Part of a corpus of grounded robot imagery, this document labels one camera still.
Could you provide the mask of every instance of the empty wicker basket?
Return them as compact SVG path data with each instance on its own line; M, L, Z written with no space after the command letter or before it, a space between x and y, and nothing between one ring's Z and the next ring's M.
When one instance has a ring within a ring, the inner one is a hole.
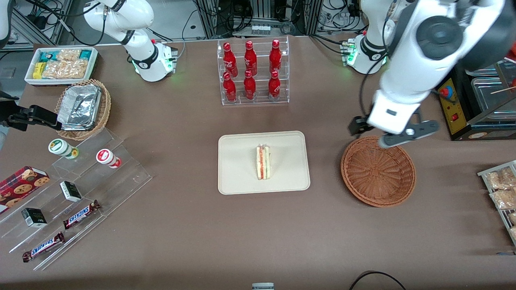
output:
M347 187L361 201L377 207L404 202L414 190L414 164L403 148L383 149L378 136L353 141L341 160Z

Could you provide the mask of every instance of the acrylic display stand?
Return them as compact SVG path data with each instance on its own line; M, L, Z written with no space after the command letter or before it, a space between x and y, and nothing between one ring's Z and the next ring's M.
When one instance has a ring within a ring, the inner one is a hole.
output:
M275 102L269 100L269 80L270 80L270 70L269 70L269 54L272 49L272 41L274 39L278 39L280 41L280 50L281 50L281 69L279 71L279 80L281 82L280 87L280 95L279 99ZM256 57L258 61L258 74L254 76L254 80L256 81L256 99L250 101L245 96L244 90L244 72L246 71L246 65L244 62L244 55L246 53L245 43L239 43L236 40L225 39L223 41L219 40L217 43L217 63L219 66L219 82L220 82L220 95L222 99L223 105L253 105L253 104L281 104L288 103L290 100L289 96L289 43L287 37L276 37L276 38L253 38L253 47L256 52ZM236 102L230 103L224 94L224 87L222 83L224 79L222 78L222 74L225 72L224 67L224 50L222 49L222 45L225 42L229 42L231 44L231 50L235 54L236 57L236 66L238 68L238 76L233 78L233 81L236 85Z
M34 270L47 268L152 178L127 152L122 140L106 128L84 140L77 148L79 156L76 159L61 157L46 170L51 180L45 186L0 215L2 244L7 245L9 253L20 257L20 263L24 252L63 232L65 244L26 263ZM113 151L122 160L122 165L112 169L98 163L95 155L103 148ZM59 186L65 180L75 183L83 197L80 202L65 199ZM63 221L95 199L101 208L65 230ZM21 214L26 207L41 209L48 224L40 229L28 227Z

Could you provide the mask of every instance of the coca-cola bottle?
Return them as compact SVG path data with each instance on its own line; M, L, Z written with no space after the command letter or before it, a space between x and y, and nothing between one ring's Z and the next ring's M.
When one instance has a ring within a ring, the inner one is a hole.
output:
M253 78L251 70L246 70L246 79L244 80L244 88L246 91L246 98L249 101L256 99L256 81Z
M238 76L236 57L235 54L231 51L231 45L226 42L222 47L224 48L224 66L226 71L231 74L231 77Z
M244 55L246 62L246 70L250 70L252 75L255 76L258 73L258 62L256 60L256 52L253 49L253 42L246 41L246 54Z
M280 71L281 68L281 51L280 51L280 41L274 39L272 41L272 50L269 54L269 69L270 73L273 71Z
M222 76L224 77L224 83L222 83L222 86L224 87L224 94L226 95L226 99L228 102L234 103L236 102L235 83L231 79L229 72L224 72Z
M278 79L278 71L273 71L270 74L269 80L269 100L275 102L280 99L280 86L281 82Z

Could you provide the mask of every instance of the red button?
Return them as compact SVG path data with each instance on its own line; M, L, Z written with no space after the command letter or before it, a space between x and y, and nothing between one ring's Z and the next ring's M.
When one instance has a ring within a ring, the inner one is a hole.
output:
M446 97L446 98L447 98L447 97L448 97L448 95L450 94L450 91L449 91L447 88L444 88L444 89L442 89L442 90L439 92L439 94L440 94L441 96L444 96L444 97Z

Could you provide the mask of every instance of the wicker basket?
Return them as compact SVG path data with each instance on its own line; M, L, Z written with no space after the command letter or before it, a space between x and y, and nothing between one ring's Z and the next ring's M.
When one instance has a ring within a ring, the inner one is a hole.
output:
M99 105L99 112L97 114L97 120L95 127L90 131L57 131L57 134L59 136L66 138L66 139L73 139L76 141L82 141L91 135L95 134L99 130L101 130L107 123L107 119L109 118L109 110L111 109L111 96L109 95L109 92L107 91L106 87L95 79L89 79L85 80L76 84L73 84L72 86L85 86L85 85L96 85L99 86L102 89L102 95L101 95L101 102ZM59 98L59 101L57 101L56 109L54 110L56 113L59 112L59 108L61 107L61 102L63 100L63 96L65 95L65 92L61 94L61 97Z
M377 207L399 205L414 190L416 172L401 147L383 149L378 136L353 141L342 155L341 174L361 201Z

